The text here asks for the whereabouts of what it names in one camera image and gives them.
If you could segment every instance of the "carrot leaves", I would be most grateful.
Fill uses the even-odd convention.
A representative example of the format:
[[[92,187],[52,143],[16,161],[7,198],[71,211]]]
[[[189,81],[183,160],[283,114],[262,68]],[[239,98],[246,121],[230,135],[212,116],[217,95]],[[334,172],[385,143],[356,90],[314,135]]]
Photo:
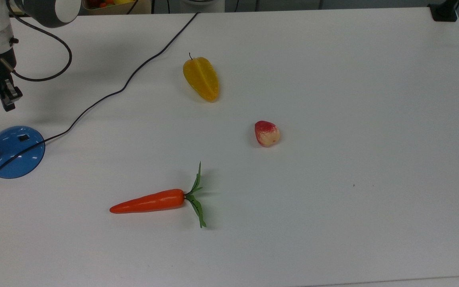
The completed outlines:
[[[199,201],[196,200],[196,198],[194,197],[194,193],[198,191],[199,189],[202,189],[202,187],[199,187],[200,181],[201,181],[201,162],[199,162],[198,173],[196,175],[196,180],[194,181],[194,185],[192,186],[191,191],[189,191],[185,195],[185,199],[188,200],[192,204],[194,211],[196,211],[196,215],[199,217],[199,227],[203,228],[203,227],[206,227],[206,223],[203,220],[203,209],[201,207],[201,203],[199,203]]]

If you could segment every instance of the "white table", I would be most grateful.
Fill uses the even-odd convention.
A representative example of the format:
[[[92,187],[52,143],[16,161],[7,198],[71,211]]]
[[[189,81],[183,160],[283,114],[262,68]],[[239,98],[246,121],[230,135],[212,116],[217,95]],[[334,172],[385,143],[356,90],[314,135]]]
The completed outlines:
[[[65,130],[192,15],[86,16],[74,54],[0,106],[0,130]],[[51,75],[54,40],[13,22],[18,71]],[[204,102],[182,65],[206,57]],[[281,142],[262,148],[253,124]],[[189,189],[190,206],[110,214]],[[428,8],[201,14],[128,89],[0,179],[0,286],[303,286],[459,276],[459,22]]]

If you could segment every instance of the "blue lamp base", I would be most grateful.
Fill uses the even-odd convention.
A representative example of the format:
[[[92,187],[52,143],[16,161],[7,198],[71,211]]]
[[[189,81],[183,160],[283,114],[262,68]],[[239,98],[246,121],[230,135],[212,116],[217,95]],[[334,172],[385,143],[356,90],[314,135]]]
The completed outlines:
[[[43,140],[35,129],[16,126],[0,132],[0,166],[24,149]],[[42,161],[45,143],[21,154],[0,170],[0,178],[18,178],[31,172]]]

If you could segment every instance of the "toy carrot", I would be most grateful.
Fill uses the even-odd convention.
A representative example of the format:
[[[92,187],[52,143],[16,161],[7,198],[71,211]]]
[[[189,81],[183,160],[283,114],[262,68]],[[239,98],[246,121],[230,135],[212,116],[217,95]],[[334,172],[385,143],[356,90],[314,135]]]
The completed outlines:
[[[151,194],[129,200],[120,204],[117,204],[109,209],[113,214],[128,214],[131,212],[150,212],[159,211],[166,209],[174,209],[181,207],[184,201],[187,200],[192,204],[194,211],[196,211],[199,217],[199,227],[206,227],[206,223],[203,221],[203,209],[198,200],[194,197],[194,193],[202,187],[199,186],[201,180],[201,162],[199,163],[198,173],[196,180],[192,186],[191,191],[184,194],[181,189],[169,189],[167,191],[161,191],[156,194]]]

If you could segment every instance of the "black cable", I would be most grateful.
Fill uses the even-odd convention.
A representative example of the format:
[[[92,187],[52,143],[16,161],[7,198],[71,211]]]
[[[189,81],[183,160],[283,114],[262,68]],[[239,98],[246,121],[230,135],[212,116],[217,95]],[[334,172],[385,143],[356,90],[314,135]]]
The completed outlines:
[[[171,41],[157,54],[155,54],[154,56],[152,56],[151,58],[149,58],[148,60],[146,60],[144,63],[142,63],[137,69],[135,69],[135,71],[131,74],[131,76],[129,77],[129,79],[127,80],[127,82],[125,83],[124,87],[122,89],[120,89],[119,91],[116,91],[114,93],[111,93],[111,94],[108,94],[107,96],[104,96],[103,98],[101,98],[100,100],[97,100],[93,105],[89,106],[87,109],[85,109],[74,121],[73,123],[71,124],[71,126],[64,132],[62,133],[59,133],[57,134],[56,136],[51,136],[50,138],[47,138],[45,140],[42,140],[41,142],[37,142],[36,144],[28,147],[27,149],[24,149],[23,151],[17,153],[15,156],[13,156],[12,158],[10,158],[9,160],[5,161],[1,166],[0,166],[0,170],[5,167],[6,165],[8,165],[9,163],[11,163],[14,159],[18,158],[20,155],[22,155],[23,153],[31,150],[31,149],[34,149],[35,147],[38,147],[39,145],[42,145],[42,144],[45,144],[46,142],[49,142],[50,140],[54,140],[55,138],[59,138],[60,136],[63,136],[64,134],[68,133],[69,131],[71,131],[71,129],[75,126],[75,124],[77,124],[77,122],[80,120],[80,118],[82,118],[82,116],[84,116],[85,113],[87,113],[89,110],[91,110],[93,107],[95,107],[96,105],[98,105],[100,102],[102,102],[103,100],[105,100],[106,98],[109,98],[110,96],[114,96],[116,94],[119,94],[121,92],[123,92],[127,86],[129,85],[130,81],[132,80],[132,78],[135,76],[135,74],[137,74],[137,72],[139,72],[139,70],[144,67],[144,65],[146,65],[148,62],[150,62],[151,60],[155,59],[156,57],[160,56],[162,53],[164,53],[164,51],[166,51],[166,49],[178,38],[178,36],[180,36],[180,34],[182,34],[182,32],[187,28],[187,26],[194,20],[194,18],[196,18],[196,16],[198,15],[199,13],[196,13],[190,20],[189,22],[187,22],[187,24],[185,24],[185,26],[173,37],[173,39],[171,39]]]
[[[132,12],[132,10],[135,7],[135,4],[137,4],[137,2],[138,2],[138,0],[134,1],[134,4],[132,5],[131,9],[129,9],[129,11],[126,13],[126,15],[129,15]]]
[[[19,73],[17,73],[15,70],[12,71],[12,73],[21,78],[22,80],[26,80],[26,81],[30,81],[30,82],[43,82],[43,81],[48,81],[48,80],[51,80],[51,79],[54,79],[56,78],[57,76],[60,76],[62,73],[65,73],[65,71],[67,71],[67,69],[70,67],[71,63],[72,63],[72,51],[69,47],[69,45],[67,45],[67,43],[65,43],[63,40],[61,40],[58,36],[56,35],[53,35],[43,29],[40,29],[34,25],[31,25],[29,24],[28,22],[22,20],[17,14],[15,14],[15,12],[13,12],[11,6],[10,6],[10,0],[6,0],[6,5],[7,5],[7,8],[8,8],[8,11],[10,12],[10,14],[18,21],[18,22],[21,22],[22,24],[32,28],[32,29],[35,29],[37,31],[40,31],[42,33],[44,33],[45,35],[49,36],[49,37],[52,37],[54,38],[55,40],[58,40],[58,42],[62,43],[65,48],[67,49],[67,51],[69,52],[69,62],[66,64],[66,66],[61,70],[59,71],[57,74],[53,75],[53,76],[50,76],[50,77],[47,77],[47,78],[43,78],[43,79],[32,79],[32,78],[28,78],[28,77],[24,77],[24,76],[21,76]]]

